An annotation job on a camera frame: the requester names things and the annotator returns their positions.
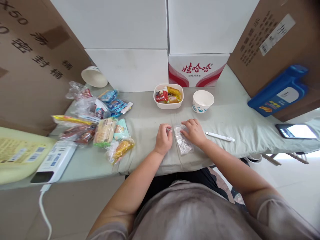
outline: power cord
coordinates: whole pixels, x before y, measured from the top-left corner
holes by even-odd
[[[40,192],[40,197],[39,197],[39,207],[40,207],[40,212],[42,214],[42,217],[44,219],[44,221],[46,222],[47,226],[48,226],[48,229],[49,229],[49,236],[48,236],[48,240],[50,240],[51,238],[51,235],[52,235],[52,226],[51,226],[51,223],[49,222],[49,219],[46,215],[46,212],[44,211],[44,207],[43,207],[43,202],[42,202],[42,198],[43,198],[43,195],[46,193],[46,191],[49,190],[49,188],[51,187],[51,184],[45,184],[42,186]]]

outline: blue container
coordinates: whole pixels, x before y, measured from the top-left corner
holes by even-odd
[[[307,72],[308,69],[301,65],[291,65],[254,96],[248,106],[268,117],[299,101],[308,92],[307,86],[300,82],[300,78]]]

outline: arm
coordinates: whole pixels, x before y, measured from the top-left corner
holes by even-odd
[[[252,216],[256,216],[257,210],[255,209],[255,203],[257,199],[269,194],[280,196],[280,194],[253,169],[207,139],[197,119],[190,119],[182,122],[182,124],[186,125],[189,133],[183,130],[181,133],[203,150],[231,185],[239,191]]]
[[[169,124],[160,125],[154,150],[122,183],[98,216],[88,235],[109,222],[122,222],[128,232],[132,230],[135,213],[142,203],[164,155],[171,148],[172,130],[170,129],[167,135],[166,128],[171,128],[171,126]]]

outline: tile floor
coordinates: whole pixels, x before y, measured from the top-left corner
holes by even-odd
[[[263,159],[250,166],[273,185],[313,226],[320,230],[320,151],[303,164],[286,154],[282,166]],[[222,177],[217,168],[214,170]],[[124,176],[55,184],[44,196],[53,226],[52,240],[83,240],[94,220],[124,181]],[[45,240],[48,230],[38,209],[40,187],[0,191],[0,239]]]

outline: white pen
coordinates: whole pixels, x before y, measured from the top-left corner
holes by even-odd
[[[222,135],[215,134],[215,133],[210,133],[210,132],[206,132],[206,134],[211,136],[211,137],[220,138],[222,140],[226,140],[226,141],[229,141],[229,142],[234,142],[235,141],[235,139],[232,138],[232,137],[226,137],[226,136],[222,136]]]

